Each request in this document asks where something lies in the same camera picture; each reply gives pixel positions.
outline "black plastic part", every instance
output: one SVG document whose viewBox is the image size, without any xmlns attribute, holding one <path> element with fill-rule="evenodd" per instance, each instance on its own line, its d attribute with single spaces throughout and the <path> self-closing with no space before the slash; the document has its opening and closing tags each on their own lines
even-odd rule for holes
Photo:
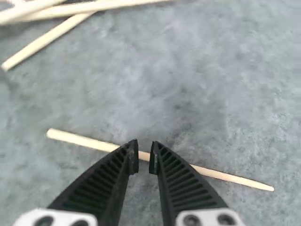
<svg viewBox="0 0 301 226">
<path fill-rule="evenodd" d="M 132 140 L 99 160 L 49 206 L 90 213 L 100 226 L 117 226 L 129 175 L 138 172 L 138 142 Z"/>
<path fill-rule="evenodd" d="M 149 171 L 158 176 L 164 226 L 174 226 L 184 210 L 228 207 L 183 158 L 157 141 L 151 146 Z"/>
</svg>

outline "wooden skewer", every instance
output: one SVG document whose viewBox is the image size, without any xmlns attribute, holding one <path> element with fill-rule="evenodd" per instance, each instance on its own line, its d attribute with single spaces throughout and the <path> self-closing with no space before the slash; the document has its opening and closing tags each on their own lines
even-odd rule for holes
<svg viewBox="0 0 301 226">
<path fill-rule="evenodd" d="M 89 148 L 93 148 L 93 149 L 101 150 L 101 151 L 105 151 L 105 152 L 112 152 L 115 149 L 117 149 L 118 147 L 120 147 L 119 145 L 91 139 L 88 137 L 83 137 L 83 136 L 80 136 L 77 134 L 68 133 L 65 131 L 57 130 L 57 129 L 49 129 L 46 133 L 46 136 L 51 139 L 65 141 L 65 142 L 68 142 L 71 144 L 76 144 L 76 145 L 83 146 L 83 147 L 89 147 Z M 149 153 L 139 151 L 138 154 L 139 154 L 139 159 L 144 160 L 144 161 L 150 161 Z M 231 174 L 215 171 L 213 169 L 207 169 L 207 168 L 200 167 L 200 166 L 195 166 L 195 165 L 191 165 L 191 166 L 199 174 L 202 174 L 207 177 L 230 181 L 230 182 L 234 182 L 237 184 L 254 187 L 254 188 L 258 188 L 258 189 L 262 189 L 262 190 L 266 190 L 266 191 L 271 191 L 271 192 L 274 191 L 273 187 L 271 187 L 269 185 L 265 185 L 265 184 L 257 182 L 257 181 L 254 181 L 254 180 L 234 176 Z"/>
<path fill-rule="evenodd" d="M 62 22 L 60 25 L 57 27 L 53 28 L 49 32 L 43 34 L 36 40 L 34 40 L 32 43 L 28 44 L 26 47 L 24 47 L 22 50 L 19 52 L 15 53 L 12 57 L 7 59 L 2 65 L 2 69 L 4 71 L 8 71 L 11 68 L 15 67 L 25 59 L 29 58 L 33 54 L 37 53 L 47 45 L 49 45 L 51 42 L 62 36 L 63 34 L 67 33 L 70 31 L 72 28 L 83 22 L 85 19 L 93 15 L 96 11 L 90 12 L 90 13 L 85 13 L 85 14 L 78 14 L 75 16 L 70 17 L 66 21 Z"/>
<path fill-rule="evenodd" d="M 25 16 L 27 14 L 34 13 L 50 6 L 59 4 L 63 1 L 66 0 L 34 0 L 25 2 L 22 5 L 16 5 L 13 8 L 9 8 L 0 12 L 0 25 L 6 24 L 11 20 Z"/>
<path fill-rule="evenodd" d="M 56 17 L 72 16 L 79 13 L 89 13 L 95 11 L 104 11 L 114 8 L 130 7 L 136 5 L 145 5 L 156 2 L 172 1 L 172 0 L 105 0 L 101 2 L 86 2 L 66 4 L 61 6 L 51 7 L 34 14 L 19 18 L 12 23 L 26 22 L 33 20 L 45 20 Z"/>
</svg>

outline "screw hole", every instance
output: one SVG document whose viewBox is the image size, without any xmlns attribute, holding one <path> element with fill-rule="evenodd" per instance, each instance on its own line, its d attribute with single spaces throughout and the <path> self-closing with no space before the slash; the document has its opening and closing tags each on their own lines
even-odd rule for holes
<svg viewBox="0 0 301 226">
<path fill-rule="evenodd" d="M 194 215 L 187 215 L 183 221 L 186 226 L 201 226 L 199 218 Z"/>
<path fill-rule="evenodd" d="M 89 224 L 84 220 L 76 221 L 72 226 L 89 226 Z"/>
<path fill-rule="evenodd" d="M 53 218 L 51 216 L 45 216 L 40 218 L 34 226 L 51 226 L 53 222 Z"/>
<path fill-rule="evenodd" d="M 218 222 L 221 225 L 235 225 L 235 220 L 233 217 L 227 215 L 227 214 L 221 214 L 218 216 Z"/>
</svg>

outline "floor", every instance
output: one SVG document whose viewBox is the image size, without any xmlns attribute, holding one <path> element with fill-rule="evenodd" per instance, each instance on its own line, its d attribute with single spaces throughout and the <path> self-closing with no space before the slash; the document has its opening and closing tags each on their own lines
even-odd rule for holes
<svg viewBox="0 0 301 226">
<path fill-rule="evenodd" d="M 0 28 L 0 61 L 63 19 Z M 46 207 L 105 153 L 45 137 L 152 140 L 190 163 L 275 187 L 208 178 L 245 224 L 301 222 L 301 2 L 187 0 L 98 13 L 0 71 L 0 219 Z M 141 162 L 120 225 L 162 225 Z"/>
</svg>

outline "pile of wooden sticks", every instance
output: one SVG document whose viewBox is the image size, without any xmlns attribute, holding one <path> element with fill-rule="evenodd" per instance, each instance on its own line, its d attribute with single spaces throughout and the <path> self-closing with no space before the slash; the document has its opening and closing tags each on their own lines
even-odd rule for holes
<svg viewBox="0 0 301 226">
<path fill-rule="evenodd" d="M 2 69 L 5 71 L 8 71 L 37 53 L 39 50 L 98 11 L 172 0 L 96 0 L 85 3 L 63 4 L 59 6 L 54 5 L 60 4 L 66 0 L 31 0 L 29 2 L 22 0 L 9 1 L 15 4 L 15 6 L 0 12 L 0 25 L 45 20 L 56 17 L 71 17 L 6 60 L 1 65 Z"/>
</svg>

